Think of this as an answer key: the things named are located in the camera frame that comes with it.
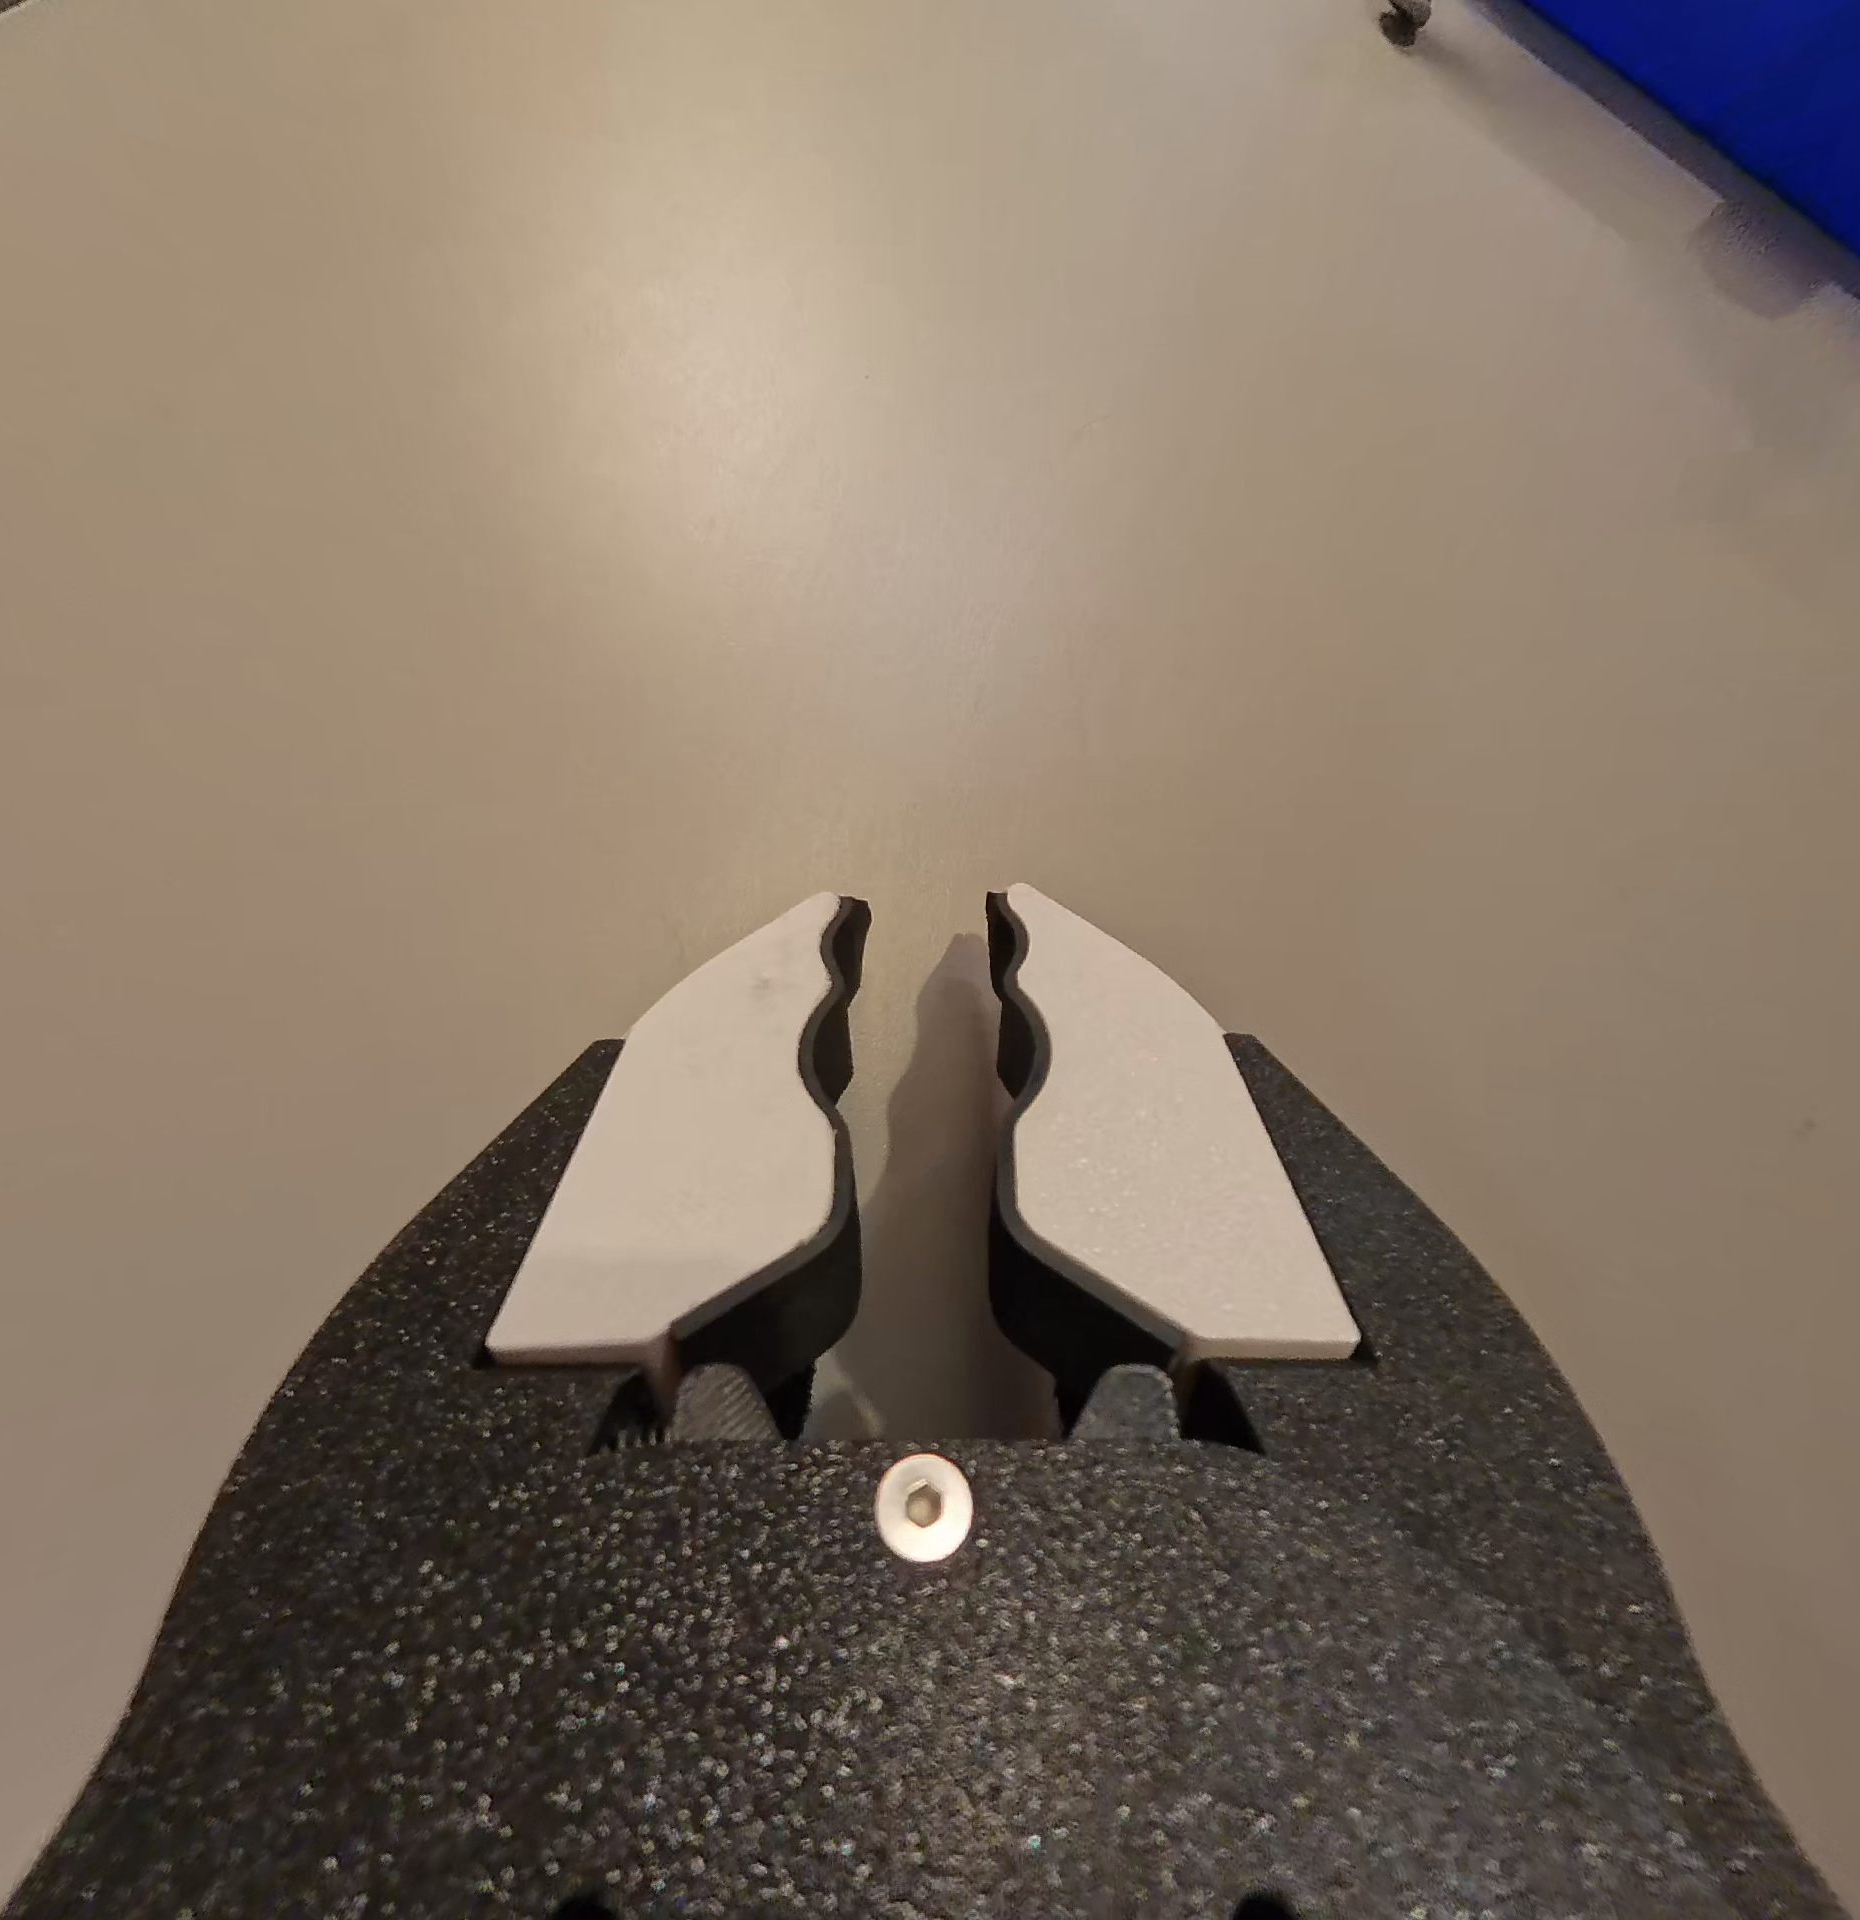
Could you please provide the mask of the blue plastic bin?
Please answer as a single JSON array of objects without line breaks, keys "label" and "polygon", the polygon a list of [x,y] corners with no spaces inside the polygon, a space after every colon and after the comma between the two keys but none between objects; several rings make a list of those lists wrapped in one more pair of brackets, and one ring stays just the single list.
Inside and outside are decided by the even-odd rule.
[{"label": "blue plastic bin", "polygon": [[1713,191],[1689,252],[1734,303],[1860,303],[1860,2],[1471,12]]}]

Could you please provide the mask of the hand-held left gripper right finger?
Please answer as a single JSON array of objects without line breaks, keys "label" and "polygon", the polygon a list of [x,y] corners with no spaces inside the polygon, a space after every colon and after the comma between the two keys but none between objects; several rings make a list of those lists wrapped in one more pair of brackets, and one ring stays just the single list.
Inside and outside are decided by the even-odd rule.
[{"label": "hand-held left gripper right finger", "polygon": [[1361,1321],[1219,1019],[1031,882],[986,897],[990,1314],[1061,1432],[1140,1376],[1173,1435],[1248,1434],[1224,1372],[1347,1370]]}]

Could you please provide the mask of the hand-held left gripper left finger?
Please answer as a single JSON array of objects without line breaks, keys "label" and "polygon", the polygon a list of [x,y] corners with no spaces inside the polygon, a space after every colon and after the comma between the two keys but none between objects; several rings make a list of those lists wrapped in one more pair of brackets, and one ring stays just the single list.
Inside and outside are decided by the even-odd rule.
[{"label": "hand-held left gripper left finger", "polygon": [[625,1367],[671,1415],[750,1388],[798,1439],[851,1329],[842,1097],[870,906],[798,900],[632,1025],[484,1337],[504,1370]]}]

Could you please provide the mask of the white desk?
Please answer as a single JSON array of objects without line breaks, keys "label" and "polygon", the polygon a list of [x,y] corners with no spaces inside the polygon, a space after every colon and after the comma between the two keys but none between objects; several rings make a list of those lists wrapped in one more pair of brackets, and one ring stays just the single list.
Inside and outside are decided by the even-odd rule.
[{"label": "white desk", "polygon": [[984,897],[1590,1411],[1860,1915],[1860,292],[1513,6],[0,19],[0,1909],[340,1292],[870,900],[825,1407],[1039,1426]]}]

